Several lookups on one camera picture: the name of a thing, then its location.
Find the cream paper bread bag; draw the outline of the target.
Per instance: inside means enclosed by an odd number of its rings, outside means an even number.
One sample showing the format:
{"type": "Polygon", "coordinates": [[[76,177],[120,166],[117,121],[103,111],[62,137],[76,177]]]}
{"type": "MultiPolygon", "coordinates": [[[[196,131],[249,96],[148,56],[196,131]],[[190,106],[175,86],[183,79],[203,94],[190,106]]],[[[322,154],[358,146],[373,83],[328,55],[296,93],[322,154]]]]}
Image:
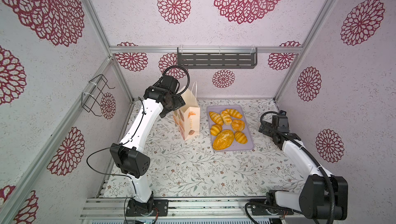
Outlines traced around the cream paper bread bag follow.
{"type": "Polygon", "coordinates": [[[198,83],[194,82],[181,97],[185,105],[173,112],[173,119],[184,140],[192,139],[200,134],[200,113],[201,108],[198,104],[196,95],[198,83]]]}

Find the large round seeded bread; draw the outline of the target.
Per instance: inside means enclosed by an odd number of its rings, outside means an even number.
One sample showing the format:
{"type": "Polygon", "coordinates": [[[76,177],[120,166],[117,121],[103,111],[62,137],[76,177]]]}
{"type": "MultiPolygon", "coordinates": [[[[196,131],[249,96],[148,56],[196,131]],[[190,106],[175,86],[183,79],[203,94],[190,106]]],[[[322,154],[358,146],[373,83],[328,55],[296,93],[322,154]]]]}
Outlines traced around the large round seeded bread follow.
{"type": "Polygon", "coordinates": [[[235,135],[231,130],[220,132],[213,141],[212,148],[216,151],[227,149],[234,142],[235,135]]]}

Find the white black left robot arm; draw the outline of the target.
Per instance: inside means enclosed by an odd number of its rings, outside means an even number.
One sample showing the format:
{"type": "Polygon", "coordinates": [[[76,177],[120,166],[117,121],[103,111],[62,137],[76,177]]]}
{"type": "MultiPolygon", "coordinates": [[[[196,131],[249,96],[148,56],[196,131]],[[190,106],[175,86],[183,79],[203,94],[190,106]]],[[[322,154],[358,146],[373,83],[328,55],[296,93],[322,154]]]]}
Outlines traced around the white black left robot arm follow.
{"type": "Polygon", "coordinates": [[[185,105],[178,89],[179,86],[164,85],[146,89],[131,128],[109,149],[121,175],[128,177],[133,187],[134,194],[128,202],[130,214],[148,216],[154,211],[154,195],[146,175],[151,159],[144,154],[144,147],[155,120],[185,105]]]}

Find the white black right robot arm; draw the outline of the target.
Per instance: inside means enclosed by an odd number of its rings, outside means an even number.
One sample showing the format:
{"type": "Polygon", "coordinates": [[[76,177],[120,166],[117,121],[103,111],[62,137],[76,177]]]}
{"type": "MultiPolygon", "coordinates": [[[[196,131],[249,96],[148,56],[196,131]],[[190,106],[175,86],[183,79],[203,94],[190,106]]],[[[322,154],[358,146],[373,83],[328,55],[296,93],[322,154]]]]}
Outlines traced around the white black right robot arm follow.
{"type": "Polygon", "coordinates": [[[343,177],[335,176],[325,169],[306,149],[295,133],[286,127],[277,127],[262,121],[259,132],[272,141],[296,165],[305,183],[300,193],[271,190],[267,197],[273,209],[293,210],[307,219],[345,220],[348,215],[348,183],[343,177]]]}

